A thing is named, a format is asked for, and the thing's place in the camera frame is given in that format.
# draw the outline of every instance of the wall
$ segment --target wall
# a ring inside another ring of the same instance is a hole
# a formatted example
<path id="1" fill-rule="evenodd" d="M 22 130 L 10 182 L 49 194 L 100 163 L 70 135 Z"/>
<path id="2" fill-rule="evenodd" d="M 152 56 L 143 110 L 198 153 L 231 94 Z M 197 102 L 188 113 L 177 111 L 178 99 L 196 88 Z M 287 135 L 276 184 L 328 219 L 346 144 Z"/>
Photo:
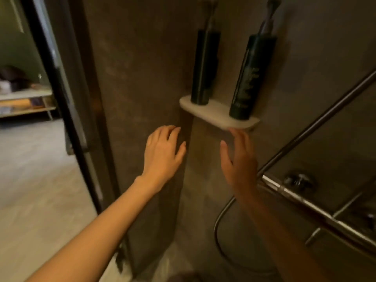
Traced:
<path id="1" fill-rule="evenodd" d="M 10 1 L 0 0 L 0 66 L 16 66 L 34 82 L 39 81 L 38 74 L 41 74 L 41 83 L 48 85 L 47 76 L 18 0 L 15 0 L 15 4 L 24 33 L 20 32 Z"/>
<path id="2" fill-rule="evenodd" d="M 192 118 L 179 109 L 190 93 L 196 0 L 83 0 L 120 189 L 143 170 L 146 139 L 157 127 Z M 172 241 L 184 167 L 154 197 L 128 232 L 138 274 Z"/>
<path id="3" fill-rule="evenodd" d="M 214 98 L 230 104 L 247 39 L 258 31 L 267 0 L 219 0 L 222 36 Z M 252 137 L 259 164 L 313 121 L 376 65 L 376 0 L 283 0 L 275 15 L 277 47 L 254 115 L 261 123 Z M 319 181 L 310 198 L 334 211 L 374 173 L 376 86 L 290 152 L 269 172 L 280 180 L 303 168 Z M 225 132 L 195 119 L 181 194 L 176 241 L 204 281 L 280 281 L 253 277 L 225 262 L 214 246 L 212 228 L 231 197 L 220 170 L 219 142 Z M 264 194 L 270 207 L 303 240 L 315 229 L 283 202 Z M 230 257 L 257 270 L 273 263 L 251 222 L 237 204 L 219 227 Z M 311 247 L 338 281 L 371 281 L 375 265 L 328 235 Z"/>

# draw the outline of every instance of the left arm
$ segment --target left arm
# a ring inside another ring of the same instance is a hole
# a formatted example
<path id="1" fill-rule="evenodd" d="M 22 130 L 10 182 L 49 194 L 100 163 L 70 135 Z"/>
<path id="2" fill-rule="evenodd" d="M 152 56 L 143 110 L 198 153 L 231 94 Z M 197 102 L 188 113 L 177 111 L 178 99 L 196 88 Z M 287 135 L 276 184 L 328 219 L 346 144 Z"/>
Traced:
<path id="1" fill-rule="evenodd" d="M 26 282 L 99 281 L 129 226 L 180 166 L 186 146 L 183 142 L 175 154 L 179 131 L 156 129 L 147 140 L 142 175 Z"/>

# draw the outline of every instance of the bottle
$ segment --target bottle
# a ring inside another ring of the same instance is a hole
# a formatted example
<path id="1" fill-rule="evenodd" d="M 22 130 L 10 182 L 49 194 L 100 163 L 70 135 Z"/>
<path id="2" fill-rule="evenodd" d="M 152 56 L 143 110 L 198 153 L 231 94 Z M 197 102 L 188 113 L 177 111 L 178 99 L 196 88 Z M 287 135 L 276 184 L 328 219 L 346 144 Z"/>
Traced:
<path id="1" fill-rule="evenodd" d="M 218 46 L 221 33 L 214 29 L 214 11 L 217 1 L 202 0 L 210 9 L 205 28 L 197 36 L 196 56 L 193 70 L 191 102 L 198 105 L 209 103 L 211 90 L 218 67 Z"/>
<path id="2" fill-rule="evenodd" d="M 235 119 L 247 120 L 251 115 L 276 45 L 277 37 L 271 35 L 272 17 L 280 3 L 280 0 L 268 0 L 266 19 L 258 34 L 251 35 L 248 39 L 229 113 Z"/>

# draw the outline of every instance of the beige floor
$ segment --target beige floor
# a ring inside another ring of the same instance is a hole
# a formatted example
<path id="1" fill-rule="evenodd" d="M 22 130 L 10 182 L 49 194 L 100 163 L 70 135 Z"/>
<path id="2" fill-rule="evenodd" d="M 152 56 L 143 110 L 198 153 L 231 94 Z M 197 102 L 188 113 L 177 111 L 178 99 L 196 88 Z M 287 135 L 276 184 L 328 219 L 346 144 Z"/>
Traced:
<path id="1" fill-rule="evenodd" d="M 96 212 L 63 122 L 0 129 L 0 281 L 21 282 L 92 221 Z M 130 281 L 111 261 L 101 282 Z"/>

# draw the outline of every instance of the right arm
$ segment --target right arm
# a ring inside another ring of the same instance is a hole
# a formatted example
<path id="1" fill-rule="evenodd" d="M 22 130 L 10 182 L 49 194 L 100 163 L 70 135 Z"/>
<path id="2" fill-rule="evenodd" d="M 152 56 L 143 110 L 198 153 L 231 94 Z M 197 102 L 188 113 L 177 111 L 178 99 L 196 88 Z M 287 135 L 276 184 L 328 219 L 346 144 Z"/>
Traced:
<path id="1" fill-rule="evenodd" d="M 227 144 L 220 146 L 221 167 L 242 209 L 254 223 L 285 282 L 329 282 L 325 270 L 305 245 L 296 239 L 263 202 L 256 188 L 257 161 L 246 132 L 230 129 L 235 154 L 230 160 Z"/>

